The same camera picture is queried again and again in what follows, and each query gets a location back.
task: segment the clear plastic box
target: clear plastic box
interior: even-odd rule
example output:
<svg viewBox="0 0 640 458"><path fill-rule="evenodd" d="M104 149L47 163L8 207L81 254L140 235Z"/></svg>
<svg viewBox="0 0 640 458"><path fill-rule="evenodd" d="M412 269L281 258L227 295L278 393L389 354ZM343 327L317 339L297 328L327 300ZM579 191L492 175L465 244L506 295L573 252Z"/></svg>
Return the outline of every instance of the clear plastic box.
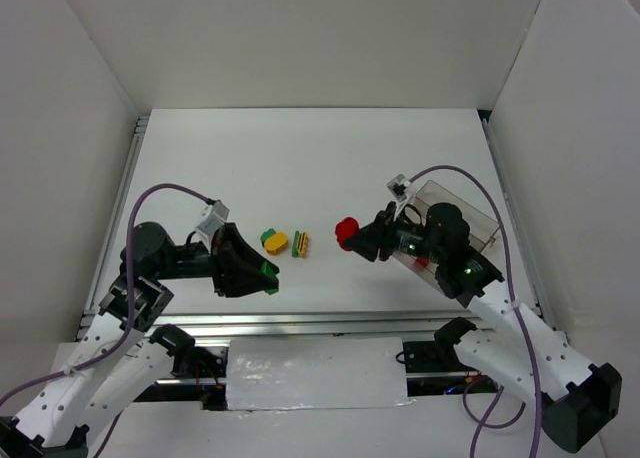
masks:
<svg viewBox="0 0 640 458"><path fill-rule="evenodd" d="M493 218L485 215L480 210L474 208L463 199L431 180L427 181L408 203L415 206L422 216L426 216L427 210L431 205L443 202L451 203L460 208L462 217L469 223L469 244L481 254L486 255L486 252L500 239L500 229L498 223ZM406 214L410 219L417 220L417 216L414 216L415 212L412 210L407 209ZM435 276L437 265L416 260L414 257L399 251L394 252L393 257L436 290L442 292Z"/></svg>

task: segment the wire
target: wire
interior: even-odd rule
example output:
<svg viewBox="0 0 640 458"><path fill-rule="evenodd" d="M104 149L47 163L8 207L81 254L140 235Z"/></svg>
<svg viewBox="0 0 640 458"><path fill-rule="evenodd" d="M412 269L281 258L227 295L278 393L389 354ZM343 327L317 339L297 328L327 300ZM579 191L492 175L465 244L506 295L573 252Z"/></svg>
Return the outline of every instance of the wire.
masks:
<svg viewBox="0 0 640 458"><path fill-rule="evenodd" d="M502 220L502 216L500 215L500 211L498 210L498 207L495 201L493 200L493 198L491 197L487 189L482 185L482 183L480 183L477 180L475 176L473 176L468 171L454 165L431 166L425 170L422 170L420 173L417 173L409 181L411 183L414 183L416 180L422 178L424 175L437 170L455 171L457 173L460 173L466 176L478 187L478 189L482 192L482 194L485 196L485 198L489 202L489 205L491 206L491 209L493 210L493 213L496 217L496 221L498 222L500 233L502 233L502 237L504 240L504 256L505 256L506 269L507 269L507 288L509 290L509 298L511 300L511 303L514 303L516 301L516 292L515 292L515 287L513 285L513 272L511 269L511 250L509 248L509 240L507 239L507 232L504 226L504 221ZM542 432L542 388L540 385L540 370L538 369L538 360L536 358L535 348L533 347L533 343L531 342L531 336L529 335L529 330L527 329L527 325L524 322L522 313L518 308L514 307L514 314L516 316L516 319L518 320L520 329L522 330L522 335L524 337L524 341L527 347L529 360L531 361L531 370L533 373L533 386L535 390L536 410L535 410L535 423L533 427L533 439L531 441L531 449L529 450L529 458L535 458L538 455L538 447L540 446L540 435ZM482 431L482 428L486 425L486 421L489 418L489 415L498 404L498 401L500 400L501 396L502 396L502 390L496 394L496 397L491 402L491 405L489 405L489 408L487 408L487 411L485 412L482 419L480 420L480 423L478 423L478 427L476 428L476 432L474 434L474 441L472 441L472 446L470 450L470 455L472 458L475 454L474 443L477 443L478 437L480 436L480 431Z"/></svg>
<svg viewBox="0 0 640 458"><path fill-rule="evenodd" d="M468 396L469 393L471 392L471 390L480 382L485 381L487 379L486 376L483 376L481 378L478 378L476 380L473 380L471 383L469 383L465 389L464 392L462 393L462 406L464 406L464 410L467 412L467 414L471 417L471 419L473 421L475 421L476 423L480 423L480 419L473 414L473 412L471 411L471 408L469 408L469 403L468 403ZM484 427L485 428L489 428L492 430L503 430L505 428L509 428L510 426L514 425L524 414L524 410L526 409L527 405L525 403L522 403L522 405L520 406L520 409L518 410L518 412L516 413L516 415L511 418L509 421L505 422L505 423L499 423L496 425L490 424L490 423L485 423Z"/></svg>
<svg viewBox="0 0 640 458"><path fill-rule="evenodd" d="M487 411L484 412L484 415L482 415L482 418L480 418L480 421L478 422L476 431L473 433L473 438L471 439L471 449L469 450L469 455L471 456L471 458L476 456L476 448L478 447L478 439L480 438L480 432L482 431L482 428L487 426L487 420L489 419L489 415L491 415L491 413L493 413L493 410L496 408L496 405L500 401L500 397L502 396L502 393L504 393L503 386L498 388L498 393L496 393L496 397L493 399L493 401L489 405L489 408L487 408Z"/></svg>
<svg viewBox="0 0 640 458"><path fill-rule="evenodd" d="M96 451L96 454L93 455L93 458L98 458L102 454L104 449L107 447L107 443L109 443L109 440L111 439L113 430L116 429L116 425L118 424L118 420L120 419L120 416L122 416L122 412L118 413L116 417L113 419L113 421L111 422L109 431L107 431L107 434L105 435L104 440L102 440L102 443L100 444L100 448L98 448L98 451Z"/></svg>
<svg viewBox="0 0 640 458"><path fill-rule="evenodd" d="M212 204L215 203L214 200L212 200L211 198L207 198L204 195L201 195L200 193L193 191L189 188L186 188L184 186L181 185L176 185L174 183L160 183L158 185L152 186L151 188L149 188L147 191L145 191L144 193L142 193L142 195L140 195L140 197L138 198L138 200L134 203L133 208L131 210L131 215L129 215L129 221L127 223L127 238L126 238L126 248L125 248L125 268L126 268L126 278L127 278L127 322L124 328L124 331L122 333L122 336L120 336L120 339L116 342L115 345L113 345L111 348L109 348L105 353L102 353L94 358L91 358L83 363L80 363L79 365L75 365L73 367L73 370L76 371L81 371L81 370L86 370L88 368L91 368L92 366L97 365L98 363L100 363L103 360L106 360L108 357L110 357L111 355L113 355L126 341L127 338L129 337L129 334L131 333L131 331L133 330L133 324L135 321L135 287L134 287L134 275L133 275L133 235L134 235L134 227L135 227L135 221L136 221L136 216L138 215L138 211L140 210L140 207L142 206L142 203L144 203L144 200L146 200L149 195L155 193L158 190L163 190L163 189L172 189L172 190L177 190L177 191L181 191L183 193L186 193L188 195L191 195L195 198L198 198L199 200L204 201L207 204ZM66 376L64 371L57 371L55 373L51 373L49 375L45 375L42 376L40 378L36 378L34 380L31 381L27 381L26 383L23 383L20 386L17 386L16 388L14 388L13 390L7 392L2 398L0 398L0 408L2 408L2 406L13 396L17 395L18 393L21 393L25 390L28 390L29 388L33 387L33 386L37 386L37 385L41 385L43 383L47 383L48 381L51 380L57 380L59 378L63 378L64 376Z"/></svg>
<svg viewBox="0 0 640 458"><path fill-rule="evenodd" d="M211 371L211 368L209 368L203 360L200 360L200 363L209 372L209 374L211 375L211 378L213 378L213 381L216 382L216 388L221 389L222 385L220 385L220 382L218 382L218 378L216 377L215 373Z"/></svg>
<svg viewBox="0 0 640 458"><path fill-rule="evenodd" d="M189 233L187 235L187 239L184 241L185 245L190 245L191 244L191 239L195 236L196 232L192 231L191 233Z"/></svg>

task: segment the metal frame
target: metal frame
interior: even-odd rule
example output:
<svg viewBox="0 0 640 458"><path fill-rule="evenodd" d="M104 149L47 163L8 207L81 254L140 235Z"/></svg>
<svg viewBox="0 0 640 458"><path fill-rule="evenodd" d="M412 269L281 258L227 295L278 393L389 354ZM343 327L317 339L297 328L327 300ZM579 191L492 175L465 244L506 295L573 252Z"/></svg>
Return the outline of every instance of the metal frame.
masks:
<svg viewBox="0 0 640 458"><path fill-rule="evenodd" d="M109 256L109 254L111 253L111 250L113 249L113 242L116 239L116 228L122 216L124 203L127 200L127 194L129 193L129 185L131 185L133 172L135 171L135 168L136 168L138 156L140 155L140 149L142 148L142 140L144 139L144 135L147 131L148 124L149 124L149 117L141 116L140 118L138 118L138 121L136 122L136 126L133 130L133 137L131 138L131 147L129 148L127 161L124 165L124 172L120 180L120 185L118 186L116 201L113 205L113 209L111 210L111 217L109 218L107 234L104 237L104 241L102 243L102 249L100 250L100 255L98 257L98 264L96 265L96 270L93 274L93 279L91 280L91 287L89 288L89 293L87 295L87 302L85 304L85 313L92 310L94 306L103 298L101 296L96 297L96 291L98 289L98 281L100 280L102 269L104 268L107 262L107 256Z"/></svg>
<svg viewBox="0 0 640 458"><path fill-rule="evenodd" d="M77 338L85 336L95 311L85 313ZM309 313L264 315L162 315L148 335L164 324L182 328L199 346L228 346L234 338L313 338L399 336L405 341L432 340L433 333L457 316L471 320L478 328L489 326L466 310L433 312Z"/></svg>
<svg viewBox="0 0 640 458"><path fill-rule="evenodd" d="M512 190L509 189L509 182L505 179L504 176L504 166L502 164L502 160L500 159L500 155L493 143L491 125L489 124L489 120L486 119L481 119L480 122L482 123L482 129L484 130L484 135L487 139L489 153L491 154L491 158L493 159L493 167L496 169L498 181L500 182L500 186L503 190L502 195L507 205L507 212L509 213L509 218L513 223L513 232L516 236L516 240L518 241L518 247L520 248L520 251L522 253L522 262L524 263L524 269L527 273L529 284L531 285L533 299L536 302L536 306L541 310L541 316L544 322L550 327L556 328L558 326L556 313L553 311L553 307L551 306L551 302L549 300L549 294L544 286L544 282L540 276L538 267L536 266L535 259L533 258L529 240L527 239L526 234L523 232L523 228L521 226L522 220L520 219L520 216L515 206L513 205L511 198L509 197L512 194Z"/></svg>

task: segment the red object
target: red object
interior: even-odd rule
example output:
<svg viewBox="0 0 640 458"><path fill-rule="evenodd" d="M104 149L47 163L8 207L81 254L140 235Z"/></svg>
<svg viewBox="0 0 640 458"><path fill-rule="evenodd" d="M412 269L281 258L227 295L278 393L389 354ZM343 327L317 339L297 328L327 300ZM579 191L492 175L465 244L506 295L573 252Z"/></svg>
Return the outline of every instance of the red object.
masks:
<svg viewBox="0 0 640 458"><path fill-rule="evenodd" d="M429 260L425 258L416 258L416 261L414 261L413 264L420 268L426 268L429 266Z"/></svg>
<svg viewBox="0 0 640 458"><path fill-rule="evenodd" d="M345 240L351 238L360 231L360 225L355 218L347 216L344 220L336 225L336 238L340 244L340 248L345 251L351 251L351 248L344 246Z"/></svg>

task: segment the small toy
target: small toy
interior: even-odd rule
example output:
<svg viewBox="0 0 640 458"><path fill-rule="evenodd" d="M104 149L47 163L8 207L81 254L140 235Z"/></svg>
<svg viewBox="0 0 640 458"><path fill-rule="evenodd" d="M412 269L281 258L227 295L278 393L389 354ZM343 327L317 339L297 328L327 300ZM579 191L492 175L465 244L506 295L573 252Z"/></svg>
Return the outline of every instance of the small toy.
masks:
<svg viewBox="0 0 640 458"><path fill-rule="evenodd" d="M291 256L294 258L304 258L307 254L307 245L309 244L309 235L305 232L296 231L293 237L293 245L291 246Z"/></svg>
<svg viewBox="0 0 640 458"><path fill-rule="evenodd" d="M351 238L353 235L360 231L360 226L355 218L351 218L350 216L346 217L340 223L336 225L336 238L338 239L338 244L340 248L345 251L351 251L351 248L348 248L344 245L344 241L348 238Z"/></svg>
<svg viewBox="0 0 640 458"><path fill-rule="evenodd" d="M289 243L289 238L284 233L274 233L269 238L267 238L264 242L264 249L267 250L267 253L270 255L277 255L278 253L282 253Z"/></svg>
<svg viewBox="0 0 640 458"><path fill-rule="evenodd" d="M267 241L269 238L271 238L275 234L276 234L276 230L274 230L273 228L269 228L262 235L260 235L260 243L262 243L262 246L264 247L264 242Z"/></svg>
<svg viewBox="0 0 640 458"><path fill-rule="evenodd" d="M269 266L269 263L267 263L266 261L262 263L262 266L260 267L260 271L262 271L267 276L271 276L271 277L276 276L275 271L273 271L273 268L271 268ZM264 291L269 295L273 295L274 293L278 292L278 288L272 288L271 290L264 290Z"/></svg>

